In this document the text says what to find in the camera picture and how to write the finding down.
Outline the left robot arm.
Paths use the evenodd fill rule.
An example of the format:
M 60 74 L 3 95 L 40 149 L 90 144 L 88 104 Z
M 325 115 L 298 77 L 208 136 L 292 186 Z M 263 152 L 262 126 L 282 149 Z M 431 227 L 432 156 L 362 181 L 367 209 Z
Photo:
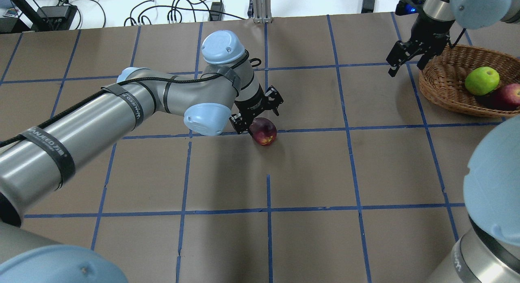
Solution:
M 201 78 L 184 79 L 128 67 L 117 82 L 41 125 L 1 144 L 2 283 L 126 283 L 124 272 L 98 253 L 21 229 L 24 214 L 68 183 L 92 159 L 156 112 L 178 115 L 190 130 L 219 135 L 227 122 L 251 132 L 254 119 L 284 100 L 263 89 L 252 59 L 230 30 L 201 44 Z

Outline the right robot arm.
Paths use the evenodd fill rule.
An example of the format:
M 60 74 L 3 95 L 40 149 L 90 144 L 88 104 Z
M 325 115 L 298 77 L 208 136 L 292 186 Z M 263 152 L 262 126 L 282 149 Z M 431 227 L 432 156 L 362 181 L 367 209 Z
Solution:
M 519 0 L 400 0 L 396 15 L 417 13 L 411 37 L 397 41 L 388 73 L 416 55 L 417 66 L 440 55 L 457 22 L 466 29 L 502 21 L 519 23 Z M 427 283 L 518 283 L 519 281 L 519 117 L 496 126 L 468 163 L 463 196 L 470 229 L 427 278 Z

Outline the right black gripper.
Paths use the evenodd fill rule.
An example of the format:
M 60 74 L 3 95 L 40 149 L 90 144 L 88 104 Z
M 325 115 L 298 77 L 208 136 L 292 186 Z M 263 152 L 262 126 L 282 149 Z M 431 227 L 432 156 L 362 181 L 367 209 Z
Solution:
M 452 26 L 453 20 L 442 21 L 427 15 L 418 15 L 412 26 L 409 41 L 395 42 L 386 57 L 386 62 L 390 65 L 390 77 L 395 77 L 403 64 L 420 54 L 416 66 L 419 70 L 424 70 L 428 62 L 444 50 L 450 39 L 449 31 Z

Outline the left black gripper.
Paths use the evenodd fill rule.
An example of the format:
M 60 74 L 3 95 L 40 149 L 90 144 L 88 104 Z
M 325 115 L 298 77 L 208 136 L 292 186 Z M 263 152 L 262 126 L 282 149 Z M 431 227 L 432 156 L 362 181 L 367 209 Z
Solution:
M 251 98 L 242 101 L 235 101 L 235 105 L 239 110 L 240 114 L 232 114 L 229 118 L 233 129 L 239 135 L 249 134 L 252 135 L 249 127 L 252 125 L 252 119 L 258 117 L 264 111 L 272 111 L 275 116 L 280 116 L 279 107 L 284 103 L 284 99 L 280 92 L 273 86 L 270 85 L 266 90 L 266 96 L 264 90 L 260 84 L 255 88 L 254 94 Z

